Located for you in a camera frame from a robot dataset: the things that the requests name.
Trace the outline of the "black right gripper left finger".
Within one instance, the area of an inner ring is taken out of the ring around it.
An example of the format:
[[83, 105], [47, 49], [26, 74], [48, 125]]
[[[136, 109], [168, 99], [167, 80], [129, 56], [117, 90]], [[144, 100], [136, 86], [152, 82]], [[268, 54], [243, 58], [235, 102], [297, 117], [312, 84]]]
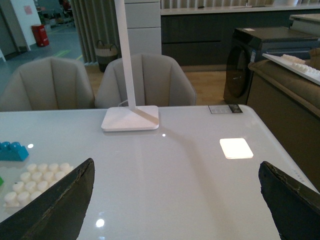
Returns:
[[0, 224], [2, 240], [75, 240], [92, 197], [95, 163], [88, 158]]

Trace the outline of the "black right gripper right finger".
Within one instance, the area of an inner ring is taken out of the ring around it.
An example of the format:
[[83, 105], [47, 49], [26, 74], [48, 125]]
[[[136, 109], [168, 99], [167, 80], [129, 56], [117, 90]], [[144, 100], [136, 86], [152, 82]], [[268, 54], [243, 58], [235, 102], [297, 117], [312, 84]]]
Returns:
[[320, 238], [320, 194], [267, 161], [258, 170], [261, 194], [282, 240]]

